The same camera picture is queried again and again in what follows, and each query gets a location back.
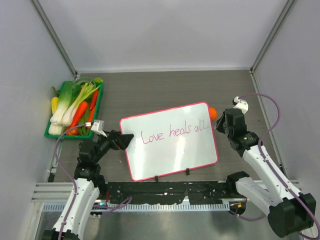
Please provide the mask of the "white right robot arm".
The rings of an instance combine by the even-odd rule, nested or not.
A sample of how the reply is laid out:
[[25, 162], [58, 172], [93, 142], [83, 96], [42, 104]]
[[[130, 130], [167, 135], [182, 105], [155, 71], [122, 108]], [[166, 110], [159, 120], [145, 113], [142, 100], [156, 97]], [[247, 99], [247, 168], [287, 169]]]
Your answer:
[[265, 185], [260, 187], [244, 171], [233, 173], [228, 175], [225, 186], [230, 197], [242, 195], [252, 201], [280, 238], [320, 225], [315, 218], [315, 198], [310, 193], [303, 194], [275, 165], [260, 138], [247, 130], [245, 115], [240, 109], [227, 108], [215, 128], [227, 136], [231, 148]]

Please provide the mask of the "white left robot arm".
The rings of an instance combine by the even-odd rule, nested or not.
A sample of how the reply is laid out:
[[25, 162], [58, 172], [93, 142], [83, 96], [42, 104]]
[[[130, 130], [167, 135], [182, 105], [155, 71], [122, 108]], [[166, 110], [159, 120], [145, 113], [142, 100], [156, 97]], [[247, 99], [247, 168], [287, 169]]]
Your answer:
[[109, 150], [126, 150], [133, 138], [132, 133], [99, 130], [97, 141], [84, 139], [79, 143], [78, 163], [70, 178], [71, 193], [53, 228], [44, 231], [43, 240], [83, 239], [95, 201], [102, 199], [108, 190], [98, 162]]

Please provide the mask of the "pink framed whiteboard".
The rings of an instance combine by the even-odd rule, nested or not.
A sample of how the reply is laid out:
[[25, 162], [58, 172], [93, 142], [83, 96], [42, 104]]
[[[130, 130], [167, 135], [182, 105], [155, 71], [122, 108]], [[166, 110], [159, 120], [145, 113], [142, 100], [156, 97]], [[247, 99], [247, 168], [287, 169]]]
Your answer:
[[122, 134], [132, 134], [125, 150], [135, 182], [214, 165], [219, 160], [206, 102], [122, 118]]

